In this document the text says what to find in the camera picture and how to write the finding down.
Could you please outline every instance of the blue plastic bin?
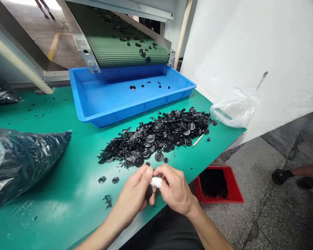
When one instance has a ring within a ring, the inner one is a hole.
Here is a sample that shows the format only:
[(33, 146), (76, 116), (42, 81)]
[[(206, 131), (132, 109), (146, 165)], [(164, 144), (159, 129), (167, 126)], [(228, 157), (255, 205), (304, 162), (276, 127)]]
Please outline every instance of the blue plastic bin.
[(69, 74), (79, 120), (97, 127), (184, 98), (197, 86), (167, 65), (108, 68), (98, 74), (72, 68)]

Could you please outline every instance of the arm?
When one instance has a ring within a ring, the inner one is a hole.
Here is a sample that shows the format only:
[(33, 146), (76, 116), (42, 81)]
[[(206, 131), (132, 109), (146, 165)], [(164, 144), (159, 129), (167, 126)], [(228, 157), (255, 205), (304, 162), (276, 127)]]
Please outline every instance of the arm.
[[(143, 165), (125, 183), (109, 216), (95, 232), (75, 250), (105, 250), (126, 229), (136, 215), (145, 209), (145, 193), (152, 179), (153, 169)], [(154, 205), (155, 191), (150, 198)]]
[(191, 221), (206, 250), (233, 249), (191, 193), (183, 171), (162, 164), (154, 171), (154, 175), (162, 175), (160, 192), (163, 200), (171, 209)]

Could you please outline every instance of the gray floor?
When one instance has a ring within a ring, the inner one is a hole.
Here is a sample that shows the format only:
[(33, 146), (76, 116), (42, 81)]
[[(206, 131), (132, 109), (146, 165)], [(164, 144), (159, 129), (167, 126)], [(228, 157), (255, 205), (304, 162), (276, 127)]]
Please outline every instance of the gray floor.
[(60, 33), (52, 59), (53, 62), (66, 68), (86, 67), (61, 10), (50, 9), (55, 17), (55, 20), (52, 20), (51, 18), (46, 19), (43, 12), (36, 6), (12, 3), (5, 0), (2, 0), (2, 3), (45, 55), (48, 56), (56, 33)]
[(236, 249), (313, 249), (313, 189), (271, 173), (313, 163), (313, 113), (221, 155), (244, 204), (203, 205)]

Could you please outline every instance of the black shoe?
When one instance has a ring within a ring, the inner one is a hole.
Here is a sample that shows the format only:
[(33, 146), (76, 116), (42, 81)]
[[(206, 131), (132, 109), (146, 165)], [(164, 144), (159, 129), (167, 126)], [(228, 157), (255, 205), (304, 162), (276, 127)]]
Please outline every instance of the black shoe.
[(313, 177), (303, 177), (297, 180), (298, 187), (302, 189), (312, 189), (313, 188)]
[(276, 169), (271, 177), (274, 180), (274, 182), (278, 185), (282, 185), (288, 178), (292, 176), (292, 173), (290, 174), (290, 170), (281, 170)]
[(51, 12), (49, 12), (49, 14), (50, 14), (51, 18), (54, 20), (55, 17), (51, 14)]

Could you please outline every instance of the red plastic bin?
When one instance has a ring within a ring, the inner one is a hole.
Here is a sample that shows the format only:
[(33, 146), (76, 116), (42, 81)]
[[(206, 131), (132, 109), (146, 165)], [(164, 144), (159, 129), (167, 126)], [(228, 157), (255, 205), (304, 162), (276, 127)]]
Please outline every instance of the red plastic bin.
[(199, 176), (195, 179), (195, 192), (197, 199), (203, 204), (211, 203), (244, 203), (241, 191), (236, 182), (233, 170), (230, 166), (208, 166), (207, 169), (222, 169), (227, 182), (228, 196), (224, 198), (211, 198), (205, 196), (202, 192)]

